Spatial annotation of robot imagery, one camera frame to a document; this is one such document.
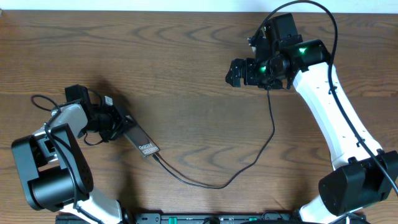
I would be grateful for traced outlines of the bronze Galaxy smartphone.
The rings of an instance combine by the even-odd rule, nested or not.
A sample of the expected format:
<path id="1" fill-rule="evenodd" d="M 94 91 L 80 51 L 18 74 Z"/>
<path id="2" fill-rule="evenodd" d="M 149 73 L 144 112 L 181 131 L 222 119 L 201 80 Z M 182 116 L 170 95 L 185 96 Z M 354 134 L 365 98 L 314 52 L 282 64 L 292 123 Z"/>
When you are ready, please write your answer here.
<path id="1" fill-rule="evenodd" d="M 151 156 L 160 151 L 160 148 L 137 123 L 135 127 L 124 133 L 129 142 L 139 150 L 144 157 Z"/>

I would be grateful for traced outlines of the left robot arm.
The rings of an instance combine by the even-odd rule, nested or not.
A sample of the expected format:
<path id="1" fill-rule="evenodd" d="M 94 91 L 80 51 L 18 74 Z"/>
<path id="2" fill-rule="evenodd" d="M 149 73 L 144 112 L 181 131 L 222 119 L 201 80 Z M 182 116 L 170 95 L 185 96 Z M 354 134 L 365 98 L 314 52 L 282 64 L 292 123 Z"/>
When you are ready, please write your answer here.
<path id="1" fill-rule="evenodd" d="M 88 223 L 135 223 L 119 200 L 95 188 L 77 142 L 88 133 L 98 133 L 101 142 L 114 141 L 135 122 L 112 98 L 93 104 L 90 93 L 82 85 L 66 87 L 66 102 L 53 105 L 50 119 L 12 143 L 25 199 L 34 210 L 69 213 Z"/>

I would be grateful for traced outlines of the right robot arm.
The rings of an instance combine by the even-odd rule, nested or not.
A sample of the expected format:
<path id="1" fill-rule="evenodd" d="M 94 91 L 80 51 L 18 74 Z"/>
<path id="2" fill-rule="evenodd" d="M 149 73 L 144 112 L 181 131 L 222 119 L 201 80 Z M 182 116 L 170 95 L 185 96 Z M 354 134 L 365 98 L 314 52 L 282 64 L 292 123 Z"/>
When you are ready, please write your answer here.
<path id="1" fill-rule="evenodd" d="M 297 213 L 306 223 L 349 223 L 353 212 L 388 198 L 397 179 L 397 153 L 385 152 L 349 102 L 320 40 L 303 41 L 291 14 L 265 21 L 249 39 L 254 58 L 234 59 L 233 87 L 294 88 L 314 116 L 330 151 L 332 172 L 319 194 Z"/>

